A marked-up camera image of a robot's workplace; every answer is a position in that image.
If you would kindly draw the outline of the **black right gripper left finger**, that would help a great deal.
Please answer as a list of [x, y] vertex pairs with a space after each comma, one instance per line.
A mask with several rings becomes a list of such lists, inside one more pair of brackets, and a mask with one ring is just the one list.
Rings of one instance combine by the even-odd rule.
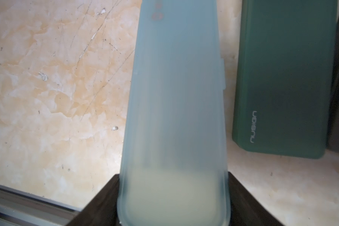
[[119, 175], [115, 174], [67, 226], [119, 226], [117, 199]]

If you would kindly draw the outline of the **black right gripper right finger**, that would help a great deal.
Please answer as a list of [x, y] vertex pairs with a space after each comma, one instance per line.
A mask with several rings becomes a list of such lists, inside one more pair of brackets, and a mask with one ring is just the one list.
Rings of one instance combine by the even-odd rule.
[[283, 226], [231, 173], [228, 174], [228, 186], [231, 226]]

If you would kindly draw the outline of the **light teal pencil case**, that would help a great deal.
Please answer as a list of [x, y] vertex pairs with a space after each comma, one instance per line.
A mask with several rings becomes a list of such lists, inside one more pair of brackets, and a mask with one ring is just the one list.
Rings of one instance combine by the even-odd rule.
[[123, 226], [227, 226], [215, 1], [142, 1], [117, 201]]

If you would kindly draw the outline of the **dark green pencil case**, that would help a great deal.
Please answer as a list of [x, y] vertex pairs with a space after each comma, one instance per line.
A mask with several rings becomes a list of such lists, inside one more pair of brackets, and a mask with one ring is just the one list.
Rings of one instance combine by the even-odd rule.
[[326, 149], [337, 1], [243, 1], [232, 129], [249, 152]]

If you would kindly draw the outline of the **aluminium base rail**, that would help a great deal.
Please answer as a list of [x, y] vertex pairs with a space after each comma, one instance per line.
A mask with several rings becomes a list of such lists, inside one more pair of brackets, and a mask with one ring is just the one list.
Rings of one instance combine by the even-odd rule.
[[0, 226], [65, 226], [80, 209], [0, 185]]

